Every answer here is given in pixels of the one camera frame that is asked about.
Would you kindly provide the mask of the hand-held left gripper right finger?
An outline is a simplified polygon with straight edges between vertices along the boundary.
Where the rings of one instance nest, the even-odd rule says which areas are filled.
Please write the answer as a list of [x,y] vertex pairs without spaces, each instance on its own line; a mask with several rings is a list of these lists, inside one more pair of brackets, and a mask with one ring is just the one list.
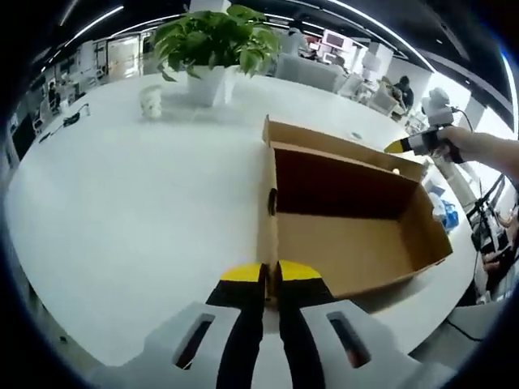
[[337,300],[311,267],[281,260],[275,291],[295,388],[401,388],[410,359],[392,333],[353,302]]

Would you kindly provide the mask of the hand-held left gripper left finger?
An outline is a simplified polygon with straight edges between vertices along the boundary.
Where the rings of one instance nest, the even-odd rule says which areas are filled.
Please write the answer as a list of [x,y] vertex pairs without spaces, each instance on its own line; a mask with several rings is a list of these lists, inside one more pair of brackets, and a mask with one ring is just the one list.
[[263,339],[268,268],[226,271],[206,302],[193,302],[144,343],[146,388],[248,388]]

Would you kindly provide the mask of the person's right hand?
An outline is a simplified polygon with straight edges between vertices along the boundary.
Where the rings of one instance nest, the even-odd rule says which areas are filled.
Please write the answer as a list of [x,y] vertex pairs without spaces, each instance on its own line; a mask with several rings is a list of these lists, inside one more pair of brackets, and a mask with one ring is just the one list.
[[447,126],[439,130],[433,156],[442,156],[445,160],[458,164],[473,160],[471,135],[469,130],[459,126]]

